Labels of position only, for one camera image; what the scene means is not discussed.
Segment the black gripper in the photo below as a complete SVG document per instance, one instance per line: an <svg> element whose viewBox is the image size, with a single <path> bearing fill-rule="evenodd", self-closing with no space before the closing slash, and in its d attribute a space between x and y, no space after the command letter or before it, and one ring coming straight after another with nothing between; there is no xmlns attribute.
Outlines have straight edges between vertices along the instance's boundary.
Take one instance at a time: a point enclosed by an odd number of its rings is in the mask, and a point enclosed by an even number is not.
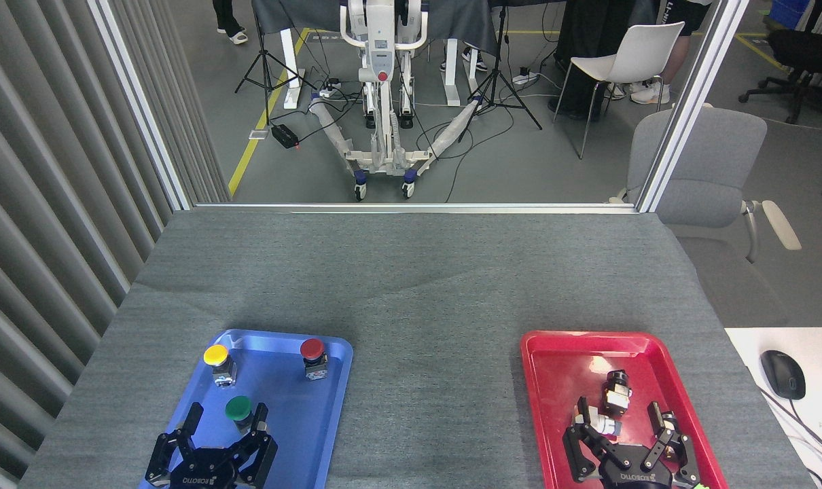
<svg viewBox="0 0 822 489"><path fill-rule="evenodd" d="M656 442L652 448L639 445L616 445L611 439L622 431L622 422L600 414L598 408L579 400L572 424L562 442L572 478L576 482L601 479L604 488L672 488L697 487L702 483L694 442L680 430L672 411L663 412L659 403L650 402L647 413ZM679 468L671 473L659 462L677 461Z"/></svg>
<svg viewBox="0 0 822 489"><path fill-rule="evenodd" d="M194 449L192 436L203 412L200 403L191 403L180 427L157 437L145 480L151 486L169 484L169 488L263 487L278 450L268 432L267 405L258 403L249 433L233 443L230 450ZM176 450L181 453L181 461L170 473L169 464Z"/></svg>

